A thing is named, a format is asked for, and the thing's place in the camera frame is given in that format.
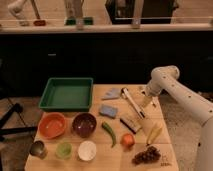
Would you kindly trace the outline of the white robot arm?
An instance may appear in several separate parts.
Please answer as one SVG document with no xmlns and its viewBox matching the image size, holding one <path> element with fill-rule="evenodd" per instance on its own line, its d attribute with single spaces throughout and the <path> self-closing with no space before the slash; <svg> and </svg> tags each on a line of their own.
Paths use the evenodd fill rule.
<svg viewBox="0 0 213 171">
<path fill-rule="evenodd" d="M 174 66 L 156 67 L 145 86 L 146 97 L 156 97 L 166 90 L 201 125 L 194 171 L 213 171 L 213 103 L 179 83 L 179 69 Z"/>
</svg>

